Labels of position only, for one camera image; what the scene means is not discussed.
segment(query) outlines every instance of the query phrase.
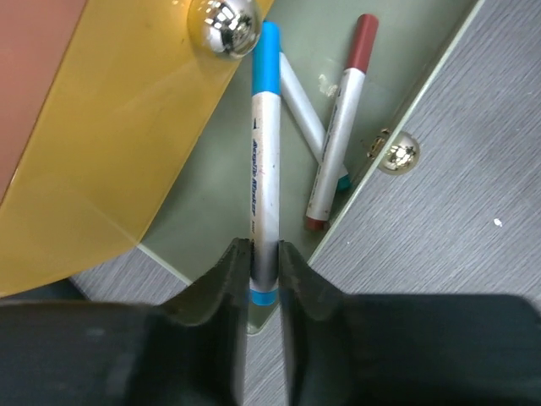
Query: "marker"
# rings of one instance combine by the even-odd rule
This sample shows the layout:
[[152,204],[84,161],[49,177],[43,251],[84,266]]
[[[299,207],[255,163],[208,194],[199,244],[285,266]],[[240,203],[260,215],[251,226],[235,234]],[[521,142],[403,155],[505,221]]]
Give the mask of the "marker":
[[378,19],[372,14],[363,14],[358,18],[347,64],[336,93],[335,106],[325,137],[322,162],[315,177],[306,211],[308,229],[322,230],[329,220],[340,167],[346,155],[377,30]]
[[[297,121],[315,160],[321,165],[325,128],[283,52],[280,52],[280,85],[282,97]],[[336,190],[341,192],[349,189],[352,184],[347,169],[343,165],[338,177]]]
[[276,300],[280,215],[280,31],[264,22],[252,62],[252,301]]

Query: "shiny metal sphere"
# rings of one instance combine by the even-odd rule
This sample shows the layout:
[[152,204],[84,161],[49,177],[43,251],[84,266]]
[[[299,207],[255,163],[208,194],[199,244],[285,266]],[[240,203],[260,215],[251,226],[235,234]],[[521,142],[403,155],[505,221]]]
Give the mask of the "shiny metal sphere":
[[194,44],[225,59],[240,59],[252,51],[262,24],[256,0],[193,0],[189,6]]
[[392,145],[382,151],[386,143],[386,137],[376,138],[369,152],[369,157],[375,159],[379,153],[383,153],[383,158],[378,168],[390,175],[403,175],[411,171],[421,156],[419,143],[406,131],[401,131],[393,141]]

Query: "silver knob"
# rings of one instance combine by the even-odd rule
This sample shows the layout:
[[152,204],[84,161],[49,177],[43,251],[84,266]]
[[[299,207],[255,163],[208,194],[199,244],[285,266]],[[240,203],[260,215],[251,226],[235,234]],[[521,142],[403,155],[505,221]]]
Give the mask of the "silver knob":
[[225,59],[240,59],[260,38],[262,18],[255,0],[193,0],[189,34],[198,47]]
[[370,147],[368,157],[375,159],[380,153],[383,153],[383,159],[378,169],[390,175],[403,175],[411,171],[421,156],[419,143],[411,134],[401,131],[392,145],[386,151],[382,151],[390,131],[384,129],[381,133],[382,135],[376,138]]

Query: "pink surface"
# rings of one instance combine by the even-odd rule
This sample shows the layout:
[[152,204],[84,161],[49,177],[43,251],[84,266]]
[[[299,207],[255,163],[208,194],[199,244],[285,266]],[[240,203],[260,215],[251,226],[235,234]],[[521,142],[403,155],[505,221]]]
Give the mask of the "pink surface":
[[0,201],[85,3],[0,1]]

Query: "dark red cap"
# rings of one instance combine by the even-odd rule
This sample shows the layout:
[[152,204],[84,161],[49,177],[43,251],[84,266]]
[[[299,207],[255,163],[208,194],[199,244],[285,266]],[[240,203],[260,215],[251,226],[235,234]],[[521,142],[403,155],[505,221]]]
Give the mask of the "dark red cap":
[[356,68],[366,74],[378,24],[377,17],[372,14],[363,14],[358,18],[346,69]]
[[327,229],[327,222],[306,217],[306,228],[311,231],[324,231]]

